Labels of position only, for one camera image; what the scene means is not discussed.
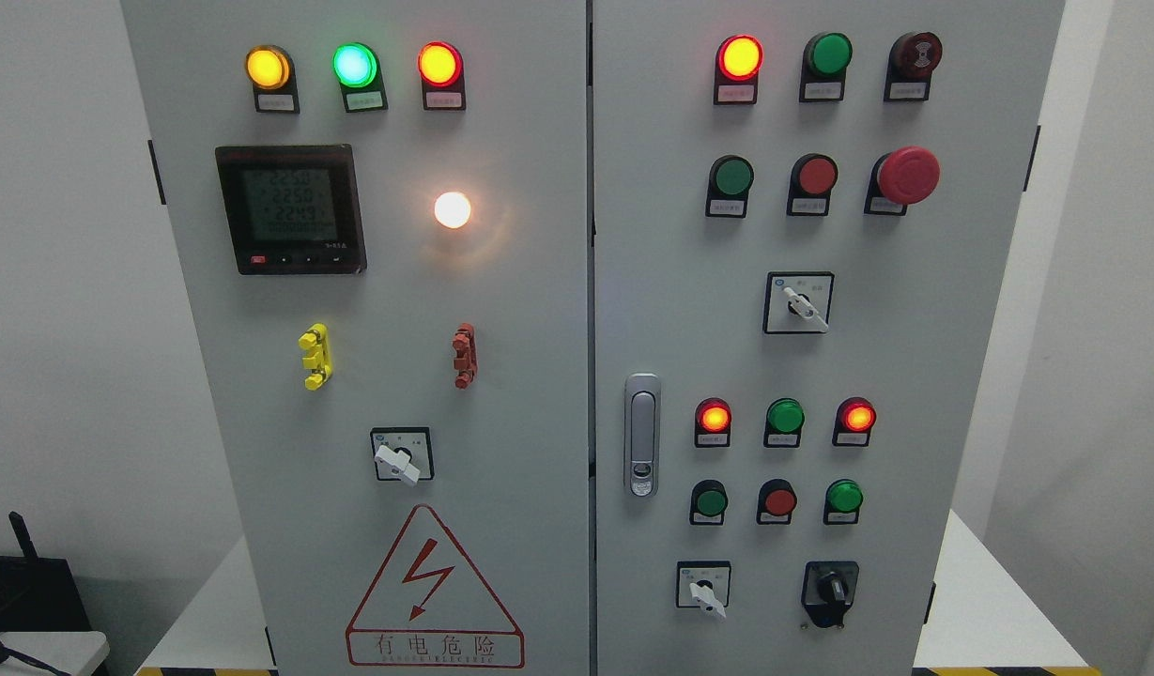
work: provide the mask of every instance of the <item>red terminal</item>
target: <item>red terminal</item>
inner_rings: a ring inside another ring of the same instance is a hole
[[[939,159],[931,150],[907,145],[883,159],[877,188],[894,204],[919,204],[939,185]]]
[[[869,431],[876,422],[877,411],[865,399],[856,398],[856,401],[847,404],[839,413],[839,423],[844,425],[847,431]]]
[[[451,362],[456,368],[456,388],[465,390],[477,380],[477,330],[469,322],[460,324],[451,338],[451,347],[456,350]]]

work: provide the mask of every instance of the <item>digital power meter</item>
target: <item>digital power meter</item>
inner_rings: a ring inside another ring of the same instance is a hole
[[[241,275],[357,275],[367,266],[349,144],[215,151]]]

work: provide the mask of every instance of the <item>warning sign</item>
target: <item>warning sign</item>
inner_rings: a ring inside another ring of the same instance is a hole
[[[414,505],[347,625],[357,667],[522,668],[526,640],[430,505]]]

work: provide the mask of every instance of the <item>yellow terminal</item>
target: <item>yellow terminal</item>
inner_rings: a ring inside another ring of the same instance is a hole
[[[301,356],[301,368],[309,371],[305,377],[306,390],[317,390],[330,381],[334,365],[330,360],[330,340],[327,325],[314,324],[297,339],[297,346],[305,351]]]

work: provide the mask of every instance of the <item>red indicator light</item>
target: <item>red indicator light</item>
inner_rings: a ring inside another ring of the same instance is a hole
[[[418,53],[418,73],[432,87],[451,87],[460,80],[464,59],[448,43],[427,43]]]
[[[698,427],[719,434],[730,427],[730,407],[722,399],[706,399],[698,406]]]
[[[839,422],[848,428],[848,431],[869,431],[877,422],[877,411],[868,401],[856,401],[844,407],[844,414],[839,416]]]
[[[751,80],[760,72],[764,48],[751,35],[733,35],[718,46],[718,69],[728,80],[742,82]]]

